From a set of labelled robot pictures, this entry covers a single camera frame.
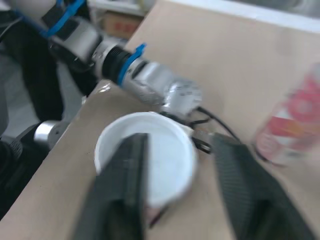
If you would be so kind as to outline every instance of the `white shelf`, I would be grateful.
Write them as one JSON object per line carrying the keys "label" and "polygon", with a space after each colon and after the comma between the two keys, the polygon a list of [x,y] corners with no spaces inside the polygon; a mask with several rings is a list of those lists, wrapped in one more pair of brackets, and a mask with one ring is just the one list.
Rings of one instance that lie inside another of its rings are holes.
{"label": "white shelf", "polygon": [[110,1],[110,0],[88,0],[90,8],[99,10],[110,10],[114,12],[132,14],[136,16],[145,16],[146,13],[141,10],[138,4],[121,2],[121,1]]}

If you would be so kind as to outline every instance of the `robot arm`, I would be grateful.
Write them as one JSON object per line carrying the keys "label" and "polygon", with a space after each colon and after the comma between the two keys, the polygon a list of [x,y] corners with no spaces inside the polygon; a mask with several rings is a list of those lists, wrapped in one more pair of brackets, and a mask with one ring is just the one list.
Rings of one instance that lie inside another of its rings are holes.
{"label": "robot arm", "polygon": [[90,22],[75,17],[84,1],[66,7],[62,0],[6,0],[48,38],[58,59],[79,71],[92,70],[99,79],[109,79],[142,102],[159,105],[167,116],[185,121],[202,101],[197,85],[144,59],[144,45],[130,53]]}

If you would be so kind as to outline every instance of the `silver cylinder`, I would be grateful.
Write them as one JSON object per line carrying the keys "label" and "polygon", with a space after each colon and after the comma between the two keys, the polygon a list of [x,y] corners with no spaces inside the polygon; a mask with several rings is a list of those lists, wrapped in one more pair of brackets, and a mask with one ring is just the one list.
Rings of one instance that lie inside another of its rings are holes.
{"label": "silver cylinder", "polygon": [[36,129],[33,140],[42,147],[51,150],[64,134],[68,125],[63,121],[45,121]]}

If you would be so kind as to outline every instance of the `gray floor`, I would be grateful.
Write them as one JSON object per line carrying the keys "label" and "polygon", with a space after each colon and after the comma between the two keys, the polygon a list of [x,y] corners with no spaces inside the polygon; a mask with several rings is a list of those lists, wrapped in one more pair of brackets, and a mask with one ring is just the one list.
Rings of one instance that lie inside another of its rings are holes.
{"label": "gray floor", "polygon": [[[82,95],[63,64],[58,67],[60,88],[64,98],[64,120],[70,122],[82,104]],[[16,137],[39,122],[22,81],[20,66],[9,56],[0,54],[0,81],[4,83],[9,125],[5,135]]]}

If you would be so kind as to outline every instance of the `cardboard box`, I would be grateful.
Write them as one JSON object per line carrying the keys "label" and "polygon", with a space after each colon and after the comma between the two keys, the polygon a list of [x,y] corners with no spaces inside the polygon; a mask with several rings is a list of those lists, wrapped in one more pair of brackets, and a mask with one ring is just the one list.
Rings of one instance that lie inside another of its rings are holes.
{"label": "cardboard box", "polygon": [[130,39],[143,19],[141,16],[107,11],[103,19],[103,28],[110,36]]}

